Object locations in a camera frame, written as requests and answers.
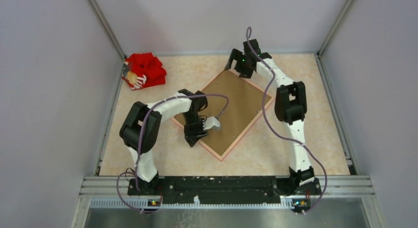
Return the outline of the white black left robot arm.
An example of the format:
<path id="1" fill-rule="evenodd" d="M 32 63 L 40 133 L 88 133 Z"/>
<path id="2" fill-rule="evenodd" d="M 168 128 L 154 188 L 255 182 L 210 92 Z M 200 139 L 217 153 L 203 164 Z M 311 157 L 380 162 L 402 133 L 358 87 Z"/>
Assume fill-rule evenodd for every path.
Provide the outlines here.
<path id="1" fill-rule="evenodd" d="M 158 171 L 154 164 L 152 148 L 156 144 L 161 123 L 182 114 L 185 117 L 184 138 L 190 147 L 208 135 L 204 128 L 205 118 L 199 112 L 208 105 L 207 96 L 186 89 L 154 103 L 137 101 L 131 107 L 119 136 L 133 153 L 135 174 L 139 189 L 146 195 L 156 193 Z"/>

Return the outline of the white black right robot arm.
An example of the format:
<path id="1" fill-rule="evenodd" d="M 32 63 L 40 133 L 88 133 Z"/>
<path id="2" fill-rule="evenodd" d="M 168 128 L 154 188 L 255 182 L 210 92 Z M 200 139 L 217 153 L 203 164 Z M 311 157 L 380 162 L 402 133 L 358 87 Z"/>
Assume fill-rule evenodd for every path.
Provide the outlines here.
<path id="1" fill-rule="evenodd" d="M 301 195 L 315 177 L 306 150 L 304 133 L 307 113 L 306 86 L 302 81 L 294 81 L 288 77 L 269 53 L 261 52 L 256 39 L 245 41 L 243 46 L 243 51 L 232 49 L 225 69 L 234 69 L 241 78 L 248 79 L 257 73 L 268 80 L 267 88 L 275 88 L 275 116 L 290 133 L 285 140 L 291 142 L 293 150 L 289 165 L 289 188 L 294 194 Z"/>

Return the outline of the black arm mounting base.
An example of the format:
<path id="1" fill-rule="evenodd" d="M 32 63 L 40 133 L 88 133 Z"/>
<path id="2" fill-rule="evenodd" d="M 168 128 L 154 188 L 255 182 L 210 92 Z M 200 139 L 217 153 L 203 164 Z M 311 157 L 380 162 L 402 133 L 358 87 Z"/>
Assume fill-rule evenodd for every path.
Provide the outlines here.
<path id="1" fill-rule="evenodd" d="M 156 196 L 163 203 L 191 203 L 195 196 L 203 204 L 280 203 L 281 196 L 321 194 L 319 180 L 293 187 L 289 177 L 277 176 L 166 176 L 150 183 L 131 179 L 128 195 Z"/>

